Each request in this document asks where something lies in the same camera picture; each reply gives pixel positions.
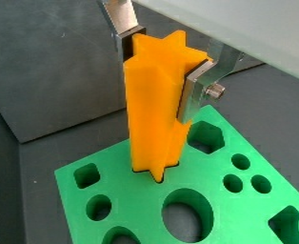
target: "small round hole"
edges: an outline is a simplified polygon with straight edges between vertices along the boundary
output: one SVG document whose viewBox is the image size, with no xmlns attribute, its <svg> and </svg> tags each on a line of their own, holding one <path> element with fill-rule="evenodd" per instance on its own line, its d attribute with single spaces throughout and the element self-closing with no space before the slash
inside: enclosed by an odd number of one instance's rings
<svg viewBox="0 0 299 244">
<path fill-rule="evenodd" d="M 242 181 L 233 174 L 227 174 L 223 177 L 223 185 L 226 190 L 231 193 L 239 193 L 242 191 Z"/>
<path fill-rule="evenodd" d="M 110 211 L 110 199 L 102 194 L 95 195 L 86 205 L 86 215 L 89 219 L 93 221 L 99 221 L 109 215 Z"/>
<path fill-rule="evenodd" d="M 251 185 L 258 193 L 266 194 L 271 190 L 271 185 L 269 180 L 261 175 L 253 176 Z"/>
<path fill-rule="evenodd" d="M 242 154 L 234 154 L 230 158 L 231 164 L 233 166 L 238 169 L 238 170 L 246 170 L 250 167 L 250 161 L 247 159 L 247 157 Z"/>
</svg>

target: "oval hole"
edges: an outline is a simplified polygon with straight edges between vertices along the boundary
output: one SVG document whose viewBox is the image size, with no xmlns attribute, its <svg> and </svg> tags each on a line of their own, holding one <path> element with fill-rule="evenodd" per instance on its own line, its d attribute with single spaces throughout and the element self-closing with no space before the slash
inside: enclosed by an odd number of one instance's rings
<svg viewBox="0 0 299 244">
<path fill-rule="evenodd" d="M 242 191 L 242 181 L 233 174 L 227 174 L 223 177 L 223 186 L 226 190 L 231 193 L 239 193 Z"/>
<path fill-rule="evenodd" d="M 266 194 L 271 190 L 271 185 L 270 185 L 269 180 L 261 175 L 253 176 L 251 185 L 253 185 L 254 190 L 258 193 Z"/>
<path fill-rule="evenodd" d="M 199 193 L 189 189 L 178 189 L 166 197 L 162 220 L 177 240 L 186 243 L 199 242 L 211 231 L 211 207 Z"/>
<path fill-rule="evenodd" d="M 111 211 L 111 201 L 107 196 L 98 194 L 95 195 L 86 205 L 86 215 L 90 220 L 102 220 Z"/>
<path fill-rule="evenodd" d="M 242 154 L 234 154 L 230 158 L 230 161 L 233 166 L 241 171 L 247 170 L 250 167 L 250 161 Z"/>
</svg>

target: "gray floor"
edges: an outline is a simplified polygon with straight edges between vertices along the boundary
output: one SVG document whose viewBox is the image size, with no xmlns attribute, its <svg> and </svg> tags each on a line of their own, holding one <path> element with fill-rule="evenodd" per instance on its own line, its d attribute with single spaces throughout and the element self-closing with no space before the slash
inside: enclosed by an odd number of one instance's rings
<svg viewBox="0 0 299 244">
<path fill-rule="evenodd" d="M 227 92 L 217 110 L 299 190 L 299 80 L 263 65 L 222 84 Z M 17 144 L 1 116 L 0 128 L 0 233 L 10 230 L 0 243 L 19 244 L 22 234 L 13 236 L 22 228 L 27 244 L 70 243 L 53 171 L 127 137 L 125 111 L 25 144 Z M 194 232 L 191 227 L 183 234 Z"/>
</svg>

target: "green board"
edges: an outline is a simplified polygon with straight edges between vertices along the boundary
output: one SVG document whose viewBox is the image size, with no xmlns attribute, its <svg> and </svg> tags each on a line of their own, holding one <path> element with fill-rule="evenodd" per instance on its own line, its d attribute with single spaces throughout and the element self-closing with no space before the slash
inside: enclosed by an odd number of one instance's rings
<svg viewBox="0 0 299 244">
<path fill-rule="evenodd" d="M 299 192 L 210 106 L 161 184 L 130 170 L 127 140 L 55 177 L 73 244 L 107 244 L 123 234 L 141 244 L 183 243 L 162 219 L 177 202 L 199 216 L 198 243 L 299 244 Z"/>
</svg>

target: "orange star-shaped block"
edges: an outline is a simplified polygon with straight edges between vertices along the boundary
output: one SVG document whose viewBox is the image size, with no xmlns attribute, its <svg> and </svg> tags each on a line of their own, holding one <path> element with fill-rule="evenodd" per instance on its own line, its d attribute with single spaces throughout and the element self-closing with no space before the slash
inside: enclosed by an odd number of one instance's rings
<svg viewBox="0 0 299 244">
<path fill-rule="evenodd" d="M 163 39 L 133 35 L 134 56 L 123 62 L 131 168 L 150 171 L 155 182 L 177 164 L 190 122 L 175 120 L 183 74 L 206 58 L 185 46 L 185 32 Z"/>
</svg>

